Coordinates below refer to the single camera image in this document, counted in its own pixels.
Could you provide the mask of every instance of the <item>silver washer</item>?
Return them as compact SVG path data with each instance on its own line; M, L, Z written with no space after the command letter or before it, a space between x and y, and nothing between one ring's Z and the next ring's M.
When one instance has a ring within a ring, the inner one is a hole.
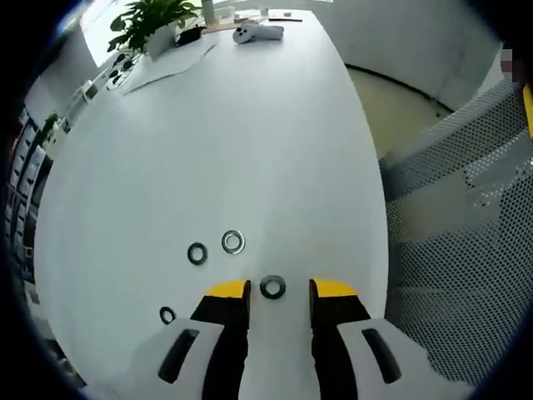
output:
M239 244L237 247L230 247L229 241L231 238L239 239ZM244 236L242 236L242 233L240 233L239 231L231 230L227 231L222 235L222 248L226 253L238 254L242 251L246 244L247 241L245 240Z

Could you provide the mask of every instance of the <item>black washer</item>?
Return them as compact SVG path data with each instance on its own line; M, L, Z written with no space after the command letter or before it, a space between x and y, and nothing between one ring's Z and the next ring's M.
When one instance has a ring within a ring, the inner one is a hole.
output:
M166 313L170 313L172 315L172 319L170 321L168 321L168 319L165 318ZM165 325L168 325L169 323L171 323L172 321L176 319L176 313L170 307L165 306L165 307L161 307L161 309L159 310L159 317L161 318L161 320L163 321Z
M270 282L276 282L278 285L280 285L280 290L278 290L274 294L268 292L267 284ZM264 297L270 298L271 300L277 300L278 298L280 298L281 296L285 294L285 291L286 291L285 280L279 275L267 275L261 280L261 283L259 284L259 290L261 291L261 294Z
M196 260L192 257L192 252L194 252L195 248L199 248L200 250L202 250L202 258L200 258L199 260ZM194 265L202 265L207 260L207 248L201 243L193 243L191 246L189 246L189 249L187 250L187 258Z

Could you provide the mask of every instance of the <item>white controller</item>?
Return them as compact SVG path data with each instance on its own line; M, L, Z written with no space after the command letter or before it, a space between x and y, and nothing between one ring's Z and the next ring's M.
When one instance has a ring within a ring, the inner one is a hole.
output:
M245 22L233 33L233 41L243 44L253 40L282 40L284 30L284 27Z

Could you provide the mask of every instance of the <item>yellow object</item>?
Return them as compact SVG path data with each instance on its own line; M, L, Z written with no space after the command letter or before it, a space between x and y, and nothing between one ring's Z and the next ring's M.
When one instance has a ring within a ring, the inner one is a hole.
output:
M342 282L325 281L314 277L319 298L339 298L341 296L357 296L357 292Z
M238 281L221 283L213 286L207 292L207 296L213 296L215 298L242 298L246 282L246 279L240 279Z
M524 87L524 105L526 106L527 126L530 129L530 139L533 139L533 97L529 85Z

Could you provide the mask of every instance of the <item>chair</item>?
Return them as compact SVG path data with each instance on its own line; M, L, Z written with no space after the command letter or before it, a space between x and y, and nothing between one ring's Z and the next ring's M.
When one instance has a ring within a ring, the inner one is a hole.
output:
M450 380L482 382L533 294L533 144L502 81L380 160L386 319Z

